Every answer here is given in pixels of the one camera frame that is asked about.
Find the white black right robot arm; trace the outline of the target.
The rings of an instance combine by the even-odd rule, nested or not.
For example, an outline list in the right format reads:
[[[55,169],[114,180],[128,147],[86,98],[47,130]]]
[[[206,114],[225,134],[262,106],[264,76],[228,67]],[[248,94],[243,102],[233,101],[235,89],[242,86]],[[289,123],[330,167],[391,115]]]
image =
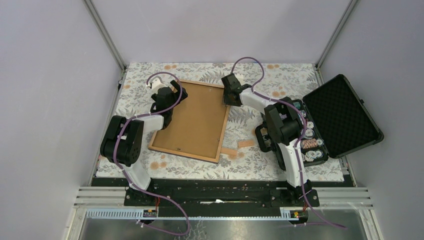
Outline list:
[[[221,78],[224,86],[223,103],[228,106],[243,105],[259,111],[264,116],[267,134],[281,153],[285,166],[287,201],[293,206],[301,205],[312,190],[310,181],[305,177],[301,156],[301,138],[306,132],[305,119],[288,98],[273,99],[253,90],[249,84],[242,85],[236,75],[231,73]]]

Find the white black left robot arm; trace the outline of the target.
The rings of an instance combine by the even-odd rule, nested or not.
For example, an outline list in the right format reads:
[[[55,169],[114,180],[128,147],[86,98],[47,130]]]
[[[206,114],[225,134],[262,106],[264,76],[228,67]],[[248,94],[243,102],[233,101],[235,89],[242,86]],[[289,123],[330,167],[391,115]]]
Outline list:
[[[131,118],[114,115],[100,145],[100,155],[117,165],[144,206],[155,200],[155,192],[149,188],[151,177],[139,159],[144,135],[166,129],[172,121],[173,108],[188,97],[179,80],[170,84],[172,87],[165,86],[161,80],[150,83],[154,103],[149,113]]]

